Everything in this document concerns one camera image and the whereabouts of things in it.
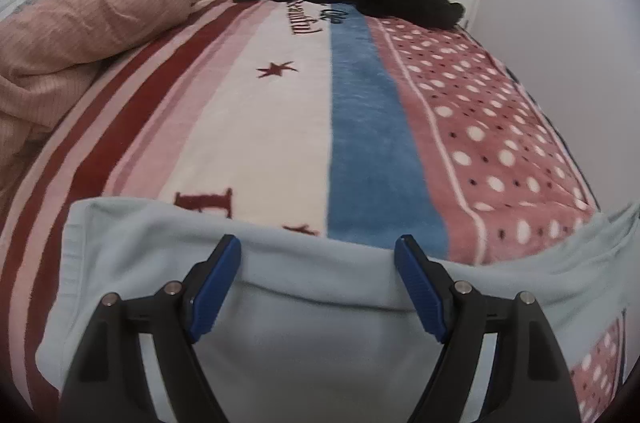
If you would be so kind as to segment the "striped patterned bed blanket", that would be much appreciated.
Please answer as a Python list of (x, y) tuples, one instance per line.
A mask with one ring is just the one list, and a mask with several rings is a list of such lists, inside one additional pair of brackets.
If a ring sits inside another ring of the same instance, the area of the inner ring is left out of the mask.
[(47, 135), (1, 235), (16, 387), (58, 406), (36, 350), (82, 198), (128, 196), (369, 247), (515, 261), (599, 215), (560, 135), (462, 31), (346, 5), (206, 0), (99, 64)]

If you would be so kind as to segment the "pink ribbed comforter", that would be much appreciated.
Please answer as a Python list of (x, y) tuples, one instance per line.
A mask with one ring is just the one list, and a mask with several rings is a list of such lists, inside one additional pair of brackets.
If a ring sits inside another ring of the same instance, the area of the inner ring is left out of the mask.
[(192, 0), (28, 0), (1, 22), (1, 187), (77, 103), (101, 61), (189, 15)]

